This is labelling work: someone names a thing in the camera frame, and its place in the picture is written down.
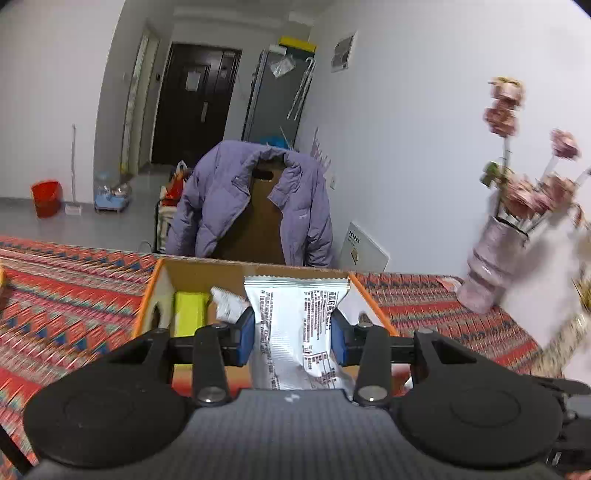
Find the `white silver snack packet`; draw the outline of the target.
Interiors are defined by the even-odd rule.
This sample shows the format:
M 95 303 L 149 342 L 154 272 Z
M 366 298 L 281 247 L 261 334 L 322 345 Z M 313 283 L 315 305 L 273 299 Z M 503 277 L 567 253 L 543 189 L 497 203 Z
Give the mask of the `white silver snack packet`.
M 218 287 L 211 288 L 211 299 L 215 305 L 215 319 L 236 324 L 240 316 L 250 307 L 248 300 L 235 293 Z
M 256 316 L 249 357 L 256 389 L 335 390 L 353 394 L 353 379 L 332 353 L 331 316 L 349 292 L 346 278 L 245 278 Z

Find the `green packet in box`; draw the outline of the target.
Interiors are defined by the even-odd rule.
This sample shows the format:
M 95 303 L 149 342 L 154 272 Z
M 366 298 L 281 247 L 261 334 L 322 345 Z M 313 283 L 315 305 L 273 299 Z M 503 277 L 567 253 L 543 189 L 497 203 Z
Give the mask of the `green packet in box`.
M 201 292 L 176 292 L 174 297 L 173 334 L 192 336 L 206 325 L 207 308 L 211 295 Z

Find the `cardboard snack box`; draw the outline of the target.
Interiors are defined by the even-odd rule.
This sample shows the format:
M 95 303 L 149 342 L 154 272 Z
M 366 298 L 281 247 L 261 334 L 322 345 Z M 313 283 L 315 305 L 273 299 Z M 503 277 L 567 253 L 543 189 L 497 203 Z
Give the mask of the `cardboard snack box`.
M 304 280 L 346 278 L 349 281 L 349 292 L 344 299 L 339 301 L 339 312 L 355 325 L 359 323 L 362 314 L 369 317 L 374 325 L 384 327 L 391 336 L 398 336 L 399 332 L 390 325 L 386 315 L 380 310 L 378 304 L 370 296 L 370 293 L 362 286 L 360 278 L 354 273 L 344 271 L 308 268 L 289 267 L 284 265 L 254 264 L 243 262 L 230 262 L 221 260 L 208 260 L 184 257 L 163 257 L 157 260 L 155 270 L 152 273 L 148 287 L 145 290 L 139 313 L 133 327 L 132 338 L 138 337 L 154 328 L 168 329 L 170 337 L 191 337 L 197 330 L 191 326 L 180 327 L 180 320 L 176 320 L 176 294 L 204 294 L 209 296 L 204 307 L 199 307 L 204 313 L 197 313 L 197 319 L 204 325 L 219 322 L 216 317 L 215 303 L 211 288 L 221 288 L 232 294 L 246 298 L 245 277 L 266 276 L 286 277 Z M 179 394 L 189 396 L 192 393 L 192 346 L 189 348 L 188 360 L 181 354 L 174 352 L 169 356 L 172 359 L 173 374 L 171 386 Z M 320 384 L 313 386 L 311 380 L 307 380 L 305 386 L 287 387 L 287 384 L 269 382 L 263 386 L 263 380 L 253 380 L 252 362 L 255 366 L 262 366 L 263 360 L 259 359 L 256 349 L 253 349 L 249 356 L 247 366 L 235 367 L 226 366 L 225 373 L 228 377 L 230 395 L 235 396 L 239 390 L 245 388 L 263 389 L 314 389 L 320 388 Z

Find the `brown wooden chair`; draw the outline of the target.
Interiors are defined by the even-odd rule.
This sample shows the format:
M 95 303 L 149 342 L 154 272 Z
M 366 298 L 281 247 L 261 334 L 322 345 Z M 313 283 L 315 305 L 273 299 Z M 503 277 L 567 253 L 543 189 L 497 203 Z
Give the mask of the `brown wooden chair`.
M 252 170 L 250 200 L 228 232 L 218 241 L 211 257 L 219 260 L 284 265 L 280 243 L 283 215 L 269 199 L 283 174 L 280 157 L 260 160 Z

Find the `purple puffer jacket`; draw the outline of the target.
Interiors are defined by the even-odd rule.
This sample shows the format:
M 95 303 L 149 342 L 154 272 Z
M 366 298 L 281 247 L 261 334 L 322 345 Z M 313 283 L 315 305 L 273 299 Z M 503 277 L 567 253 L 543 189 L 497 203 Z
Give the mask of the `purple puffer jacket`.
M 283 173 L 267 195 L 280 211 L 279 238 L 289 266 L 332 265 L 331 207 L 317 159 L 269 145 L 223 140 L 194 167 L 177 204 L 165 246 L 168 255 L 211 257 L 252 200 L 252 172 L 280 159 Z

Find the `patterned red tablecloth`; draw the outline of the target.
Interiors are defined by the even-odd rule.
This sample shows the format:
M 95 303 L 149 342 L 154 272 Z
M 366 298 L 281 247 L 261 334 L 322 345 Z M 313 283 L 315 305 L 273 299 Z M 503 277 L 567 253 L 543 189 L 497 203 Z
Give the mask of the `patterned red tablecloth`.
M 3 237 L 1 424 L 28 460 L 26 403 L 41 388 L 132 339 L 155 264 L 165 256 Z M 401 336 L 421 327 L 519 373 L 541 349 L 508 313 L 475 314 L 453 276 L 355 273 Z

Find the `pink ceramic vase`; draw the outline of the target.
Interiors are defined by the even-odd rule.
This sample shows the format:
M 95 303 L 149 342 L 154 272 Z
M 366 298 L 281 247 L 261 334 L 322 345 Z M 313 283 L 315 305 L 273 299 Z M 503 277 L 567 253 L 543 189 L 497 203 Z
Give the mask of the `pink ceramic vase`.
M 490 217 L 468 258 L 469 272 L 457 300 L 474 313 L 489 312 L 512 282 L 528 241 L 515 226 Z

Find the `pet feeder tray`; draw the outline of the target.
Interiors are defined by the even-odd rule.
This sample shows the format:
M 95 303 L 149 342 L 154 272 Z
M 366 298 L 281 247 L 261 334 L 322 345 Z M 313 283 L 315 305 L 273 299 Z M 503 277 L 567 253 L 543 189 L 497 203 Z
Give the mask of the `pet feeder tray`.
M 107 173 L 94 179 L 94 210 L 97 213 L 121 213 L 130 203 L 132 189 L 129 183 L 115 184 Z

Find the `white mop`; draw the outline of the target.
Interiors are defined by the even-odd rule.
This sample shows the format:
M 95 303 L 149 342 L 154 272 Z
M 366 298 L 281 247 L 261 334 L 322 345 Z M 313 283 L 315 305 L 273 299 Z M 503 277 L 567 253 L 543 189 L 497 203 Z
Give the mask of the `white mop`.
M 82 204 L 77 200 L 76 191 L 76 136 L 77 128 L 73 124 L 71 126 L 71 144 L 70 144 L 70 185 L 71 185 L 71 200 L 66 203 L 64 212 L 67 216 L 79 217 L 82 215 Z

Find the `dried pink roses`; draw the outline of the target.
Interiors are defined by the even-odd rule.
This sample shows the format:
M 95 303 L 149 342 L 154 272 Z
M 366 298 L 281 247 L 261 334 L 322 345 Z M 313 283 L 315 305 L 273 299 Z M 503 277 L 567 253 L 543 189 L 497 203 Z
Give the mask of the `dried pink roses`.
M 576 196 L 590 179 L 590 169 L 585 168 L 575 178 L 558 172 L 560 164 L 583 158 L 575 135 L 564 129 L 552 129 L 543 155 L 544 165 L 536 172 L 525 170 L 515 160 L 514 152 L 520 113 L 525 107 L 525 85 L 508 76 L 496 76 L 489 85 L 491 104 L 485 109 L 483 120 L 489 132 L 501 140 L 502 153 L 499 159 L 486 164 L 480 182 L 495 191 L 493 218 L 526 236 L 560 215 L 572 216 L 576 228 L 587 224 Z

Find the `red plastic bucket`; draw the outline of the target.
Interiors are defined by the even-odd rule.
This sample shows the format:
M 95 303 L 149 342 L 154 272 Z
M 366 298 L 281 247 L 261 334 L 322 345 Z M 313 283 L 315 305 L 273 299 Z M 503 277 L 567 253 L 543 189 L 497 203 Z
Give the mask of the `red plastic bucket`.
M 45 180 L 31 186 L 34 208 L 40 219 L 53 217 L 61 207 L 62 187 L 56 180 Z

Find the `dark entrance door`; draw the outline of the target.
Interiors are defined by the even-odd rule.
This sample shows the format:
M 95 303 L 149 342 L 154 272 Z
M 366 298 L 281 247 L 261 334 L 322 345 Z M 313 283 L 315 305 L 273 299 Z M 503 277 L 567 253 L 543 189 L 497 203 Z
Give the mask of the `dark entrance door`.
M 174 43 L 161 87 L 151 162 L 193 167 L 222 141 L 242 52 Z

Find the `grey refrigerator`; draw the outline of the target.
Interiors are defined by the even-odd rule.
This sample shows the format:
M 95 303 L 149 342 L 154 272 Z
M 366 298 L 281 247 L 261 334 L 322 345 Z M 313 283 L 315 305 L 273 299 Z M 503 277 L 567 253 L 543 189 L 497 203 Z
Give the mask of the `grey refrigerator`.
M 242 141 L 293 149 L 314 69 L 314 53 L 280 46 L 263 50 L 252 80 Z

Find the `white wall heater panel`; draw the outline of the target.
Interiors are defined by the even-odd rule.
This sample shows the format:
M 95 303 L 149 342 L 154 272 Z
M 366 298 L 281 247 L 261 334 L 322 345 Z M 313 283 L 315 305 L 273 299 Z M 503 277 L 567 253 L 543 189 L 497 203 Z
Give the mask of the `white wall heater panel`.
M 385 272 L 390 256 L 355 222 L 349 223 L 342 249 L 339 269 L 353 272 Z

